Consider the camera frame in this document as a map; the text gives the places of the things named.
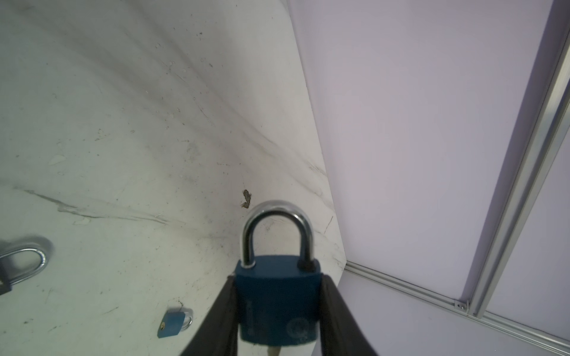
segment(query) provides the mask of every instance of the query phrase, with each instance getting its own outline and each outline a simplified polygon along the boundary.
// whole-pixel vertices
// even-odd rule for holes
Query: white marble tabletop
[[[283,3],[13,0],[0,46],[0,248],[52,245],[44,271],[0,296],[0,354],[177,355],[239,260],[245,190],[251,207],[300,206],[338,281],[345,255]],[[257,254],[298,249],[289,222],[256,230]],[[181,305],[190,329],[158,339]]]

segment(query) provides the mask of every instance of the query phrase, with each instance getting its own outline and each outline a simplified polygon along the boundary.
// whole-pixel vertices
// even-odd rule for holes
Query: small blue padlock
[[[301,234],[300,256],[254,257],[255,226],[271,215],[285,216],[295,223]],[[267,346],[316,340],[321,272],[314,258],[313,231],[306,214],[281,200],[256,206],[243,228],[241,258],[235,267],[241,338]]]

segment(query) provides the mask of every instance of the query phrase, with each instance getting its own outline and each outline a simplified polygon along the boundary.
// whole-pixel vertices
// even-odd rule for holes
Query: metal beam
[[[467,318],[468,320],[477,322],[522,341],[526,341],[555,354],[570,356],[570,342],[567,340],[541,332],[540,330],[530,328],[526,325],[519,324],[489,312],[484,313],[481,318],[476,318],[469,315],[468,306],[460,301],[453,300],[428,289],[418,287],[351,261],[347,261],[345,270],[386,287],[395,289],[423,302],[438,306],[448,312]]]
[[[570,40],[567,38],[551,85],[517,172],[472,298],[469,315],[482,318],[515,247],[532,205],[570,126]]]

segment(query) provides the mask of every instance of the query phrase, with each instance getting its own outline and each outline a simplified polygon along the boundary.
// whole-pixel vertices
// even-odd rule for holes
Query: blue padlock body
[[[180,329],[182,329],[182,325],[184,324],[184,318],[186,314],[184,312],[171,312],[164,314],[162,318],[162,323],[164,323],[164,329],[160,329],[158,327],[158,334],[159,338],[168,337],[178,335]]]
[[[298,256],[256,256],[255,266],[235,267],[242,340],[268,346],[300,345],[317,339],[320,265],[305,272]]]

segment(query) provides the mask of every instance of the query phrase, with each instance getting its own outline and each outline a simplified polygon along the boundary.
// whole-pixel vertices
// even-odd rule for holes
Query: white wall panel
[[[550,352],[344,272],[339,291],[381,356],[548,356]],[[313,356],[320,356],[317,343]]]
[[[347,259],[460,297],[550,7],[290,0]]]
[[[488,310],[570,340],[570,139],[564,139]]]

